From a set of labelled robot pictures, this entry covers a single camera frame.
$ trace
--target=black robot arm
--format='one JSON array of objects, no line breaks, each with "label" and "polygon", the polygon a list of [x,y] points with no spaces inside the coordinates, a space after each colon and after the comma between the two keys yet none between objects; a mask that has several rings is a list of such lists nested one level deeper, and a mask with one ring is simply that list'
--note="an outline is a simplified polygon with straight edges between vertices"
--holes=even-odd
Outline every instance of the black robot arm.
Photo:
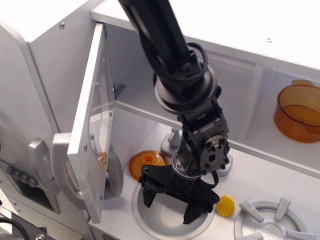
[{"label": "black robot arm", "polygon": [[[188,203],[184,223],[189,224],[210,213],[219,201],[212,191],[218,184],[216,171],[229,163],[228,127],[217,102],[221,88],[205,50],[185,42],[168,0],[119,1],[154,69],[158,102],[182,123],[181,144],[172,164],[141,169],[144,204],[150,207],[156,193],[166,193]],[[201,180],[207,173],[213,175],[214,184]]]}]

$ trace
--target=yellow toy fruit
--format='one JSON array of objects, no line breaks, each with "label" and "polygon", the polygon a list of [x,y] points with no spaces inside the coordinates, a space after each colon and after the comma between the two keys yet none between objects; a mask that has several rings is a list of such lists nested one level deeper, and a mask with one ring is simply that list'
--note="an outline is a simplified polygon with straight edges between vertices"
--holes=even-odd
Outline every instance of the yellow toy fruit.
[{"label": "yellow toy fruit", "polygon": [[216,212],[222,217],[229,217],[235,211],[235,201],[230,195],[223,195],[215,206]]}]

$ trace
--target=open cabinet door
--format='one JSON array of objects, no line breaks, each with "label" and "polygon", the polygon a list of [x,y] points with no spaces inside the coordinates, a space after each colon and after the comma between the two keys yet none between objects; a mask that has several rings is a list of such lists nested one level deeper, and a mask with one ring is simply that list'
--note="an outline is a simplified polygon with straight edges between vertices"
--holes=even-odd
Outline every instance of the open cabinet door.
[{"label": "open cabinet door", "polygon": [[101,221],[115,102],[106,38],[104,25],[97,23],[67,150],[79,193],[94,223]]}]

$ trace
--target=orange container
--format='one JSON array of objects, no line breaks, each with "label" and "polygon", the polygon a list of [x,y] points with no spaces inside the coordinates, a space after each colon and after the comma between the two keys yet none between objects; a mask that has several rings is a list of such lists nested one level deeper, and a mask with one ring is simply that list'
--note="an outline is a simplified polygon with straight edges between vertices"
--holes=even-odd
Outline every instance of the orange container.
[{"label": "orange container", "polygon": [[320,87],[293,80],[277,97],[274,121],[288,138],[300,143],[320,141]]},{"label": "orange container", "polygon": [[165,155],[154,150],[138,152],[129,161],[129,173],[136,181],[139,180],[143,165],[167,166],[169,161]]}]

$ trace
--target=metal bracket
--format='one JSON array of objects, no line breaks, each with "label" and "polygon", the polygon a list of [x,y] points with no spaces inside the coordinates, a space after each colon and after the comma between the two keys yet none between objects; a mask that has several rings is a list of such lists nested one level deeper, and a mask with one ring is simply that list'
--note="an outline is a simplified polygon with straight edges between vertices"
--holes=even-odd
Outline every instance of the metal bracket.
[{"label": "metal bracket", "polygon": [[120,84],[117,87],[114,87],[114,97],[115,99],[117,99],[117,97],[119,97],[119,95],[125,90],[127,86],[124,84]]}]

